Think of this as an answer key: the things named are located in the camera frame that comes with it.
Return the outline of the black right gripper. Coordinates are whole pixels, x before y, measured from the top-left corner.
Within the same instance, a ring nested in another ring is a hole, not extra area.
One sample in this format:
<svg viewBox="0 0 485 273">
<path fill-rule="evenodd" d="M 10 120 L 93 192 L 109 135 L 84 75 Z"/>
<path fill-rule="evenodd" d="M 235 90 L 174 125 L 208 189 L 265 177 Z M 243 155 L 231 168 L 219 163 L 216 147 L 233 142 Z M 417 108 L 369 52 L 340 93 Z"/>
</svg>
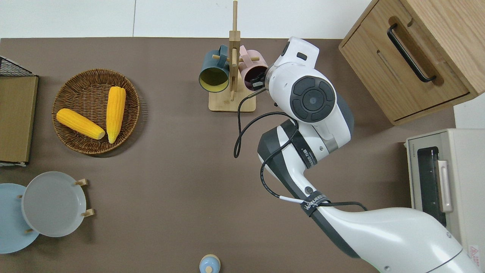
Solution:
<svg viewBox="0 0 485 273">
<path fill-rule="evenodd" d="M 265 78 L 266 78 L 266 73 L 262 72 L 258 74 L 256 77 L 251 79 L 251 90 L 252 91 L 258 91 L 262 88 L 265 88 Z"/>
</svg>

